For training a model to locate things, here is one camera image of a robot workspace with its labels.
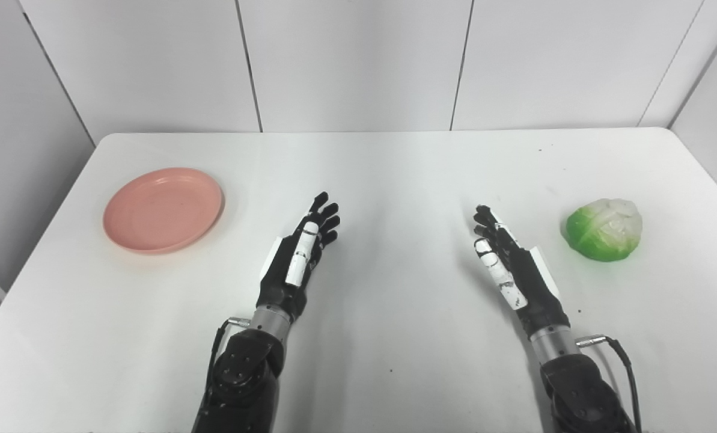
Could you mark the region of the black and white right hand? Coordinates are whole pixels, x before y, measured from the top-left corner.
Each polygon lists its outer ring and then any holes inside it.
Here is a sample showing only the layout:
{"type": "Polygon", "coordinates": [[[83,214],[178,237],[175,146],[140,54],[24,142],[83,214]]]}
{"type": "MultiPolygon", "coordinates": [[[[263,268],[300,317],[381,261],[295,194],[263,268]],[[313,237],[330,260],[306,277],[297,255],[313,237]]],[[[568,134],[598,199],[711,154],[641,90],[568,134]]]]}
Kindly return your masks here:
{"type": "Polygon", "coordinates": [[[478,205],[473,219],[476,255],[526,336],[545,328],[570,327],[539,249],[521,247],[489,206],[478,205]]]}

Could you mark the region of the black and white left hand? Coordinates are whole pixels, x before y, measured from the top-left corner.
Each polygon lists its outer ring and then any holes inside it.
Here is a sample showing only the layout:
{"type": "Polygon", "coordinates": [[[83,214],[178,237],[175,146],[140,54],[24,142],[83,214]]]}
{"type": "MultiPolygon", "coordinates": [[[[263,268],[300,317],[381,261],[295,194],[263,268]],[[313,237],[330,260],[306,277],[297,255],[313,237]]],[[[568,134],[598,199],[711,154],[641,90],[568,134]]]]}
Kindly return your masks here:
{"type": "Polygon", "coordinates": [[[311,275],[322,260],[323,250],[337,239],[341,224],[339,205],[323,191],[298,222],[293,232],[274,241],[260,277],[257,307],[271,306],[295,322],[308,302],[311,275]]]}

